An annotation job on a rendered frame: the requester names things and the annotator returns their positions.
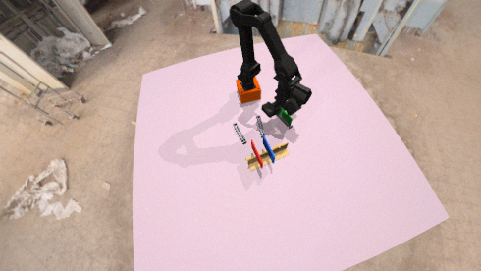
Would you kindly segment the green board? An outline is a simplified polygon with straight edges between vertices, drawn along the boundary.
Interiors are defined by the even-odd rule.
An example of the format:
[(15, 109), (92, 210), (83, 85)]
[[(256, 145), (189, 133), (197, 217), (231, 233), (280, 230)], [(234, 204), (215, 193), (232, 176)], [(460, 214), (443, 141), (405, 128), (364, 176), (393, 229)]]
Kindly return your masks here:
[(289, 115), (283, 108), (280, 107), (280, 109), (282, 110), (281, 112), (279, 112), (279, 115), (289, 124), (289, 126), (291, 125), (292, 123), (292, 120), (293, 120), (293, 117), (291, 115)]

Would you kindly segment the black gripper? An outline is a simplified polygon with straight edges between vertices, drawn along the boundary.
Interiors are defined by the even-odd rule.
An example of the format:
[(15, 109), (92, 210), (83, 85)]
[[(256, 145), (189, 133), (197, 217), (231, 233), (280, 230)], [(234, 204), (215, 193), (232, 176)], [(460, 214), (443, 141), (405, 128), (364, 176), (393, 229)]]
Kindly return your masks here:
[(280, 109), (280, 104), (282, 103), (283, 99), (286, 99), (286, 98), (289, 99), (290, 97), (289, 94), (288, 95), (280, 94), (277, 89), (275, 89), (275, 92), (277, 93), (277, 95), (274, 97), (276, 101), (273, 103), (266, 102), (262, 105), (262, 110), (269, 118), (273, 117), (274, 115), (278, 115), (279, 112), (282, 111)]

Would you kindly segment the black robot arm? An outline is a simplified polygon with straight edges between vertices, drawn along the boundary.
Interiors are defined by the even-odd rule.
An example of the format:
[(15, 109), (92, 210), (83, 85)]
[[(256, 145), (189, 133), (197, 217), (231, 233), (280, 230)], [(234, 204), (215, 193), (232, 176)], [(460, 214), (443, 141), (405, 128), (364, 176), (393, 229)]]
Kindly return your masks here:
[[(244, 92), (256, 89), (254, 78), (260, 72), (260, 63), (254, 59), (252, 27), (256, 27), (262, 36), (274, 60), (275, 80), (278, 81), (278, 92), (290, 95), (280, 104), (289, 115), (293, 115), (310, 99), (310, 88), (300, 84), (302, 77), (298, 66), (284, 47), (274, 25), (271, 15), (263, 11), (260, 5), (250, 0), (241, 0), (229, 9), (233, 24), (239, 31), (240, 48), (243, 62), (237, 78), (241, 81)], [(255, 15), (257, 17), (255, 17)], [(295, 78), (292, 80), (292, 77)]]

